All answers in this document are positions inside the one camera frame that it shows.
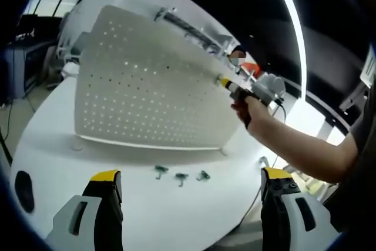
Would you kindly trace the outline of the person's right hand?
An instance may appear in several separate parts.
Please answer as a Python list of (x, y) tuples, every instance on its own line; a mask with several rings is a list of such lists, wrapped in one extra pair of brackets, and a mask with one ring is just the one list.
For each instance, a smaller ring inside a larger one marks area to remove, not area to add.
[(243, 102), (233, 102), (231, 108), (250, 133), (258, 129), (269, 118), (267, 108), (251, 96), (246, 97)]

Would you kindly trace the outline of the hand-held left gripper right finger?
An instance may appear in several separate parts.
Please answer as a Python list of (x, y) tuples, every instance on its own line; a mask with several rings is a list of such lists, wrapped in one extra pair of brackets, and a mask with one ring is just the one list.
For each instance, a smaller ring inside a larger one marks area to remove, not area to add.
[(261, 170), (263, 250), (328, 250), (339, 237), (329, 211), (282, 169)]

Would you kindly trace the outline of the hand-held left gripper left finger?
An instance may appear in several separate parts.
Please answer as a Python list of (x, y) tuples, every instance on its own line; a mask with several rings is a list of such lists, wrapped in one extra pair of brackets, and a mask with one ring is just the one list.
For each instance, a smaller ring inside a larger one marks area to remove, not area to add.
[(92, 176), (53, 217), (46, 237), (52, 250), (123, 250), (121, 172)]

